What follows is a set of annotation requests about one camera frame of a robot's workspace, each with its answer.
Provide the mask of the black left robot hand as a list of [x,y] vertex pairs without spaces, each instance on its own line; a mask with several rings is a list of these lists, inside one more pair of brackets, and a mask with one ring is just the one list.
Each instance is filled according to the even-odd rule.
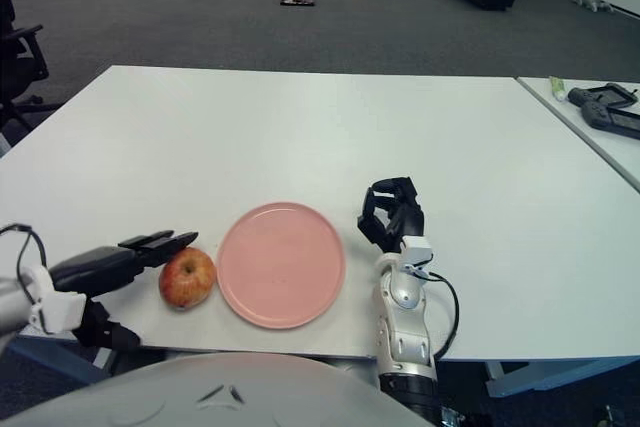
[[56,290],[87,297],[80,325],[71,330],[79,343],[122,352],[137,350],[140,337],[112,321],[110,313],[96,298],[131,284],[147,268],[169,262],[197,237],[196,232],[175,235],[172,230],[160,231],[136,236],[115,246],[98,247],[52,267],[50,274]]

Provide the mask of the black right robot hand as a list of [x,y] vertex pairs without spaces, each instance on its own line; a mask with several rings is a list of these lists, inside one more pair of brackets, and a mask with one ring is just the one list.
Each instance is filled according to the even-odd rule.
[[374,182],[366,191],[357,227],[383,253],[400,253],[404,236],[422,237],[425,217],[411,178]]

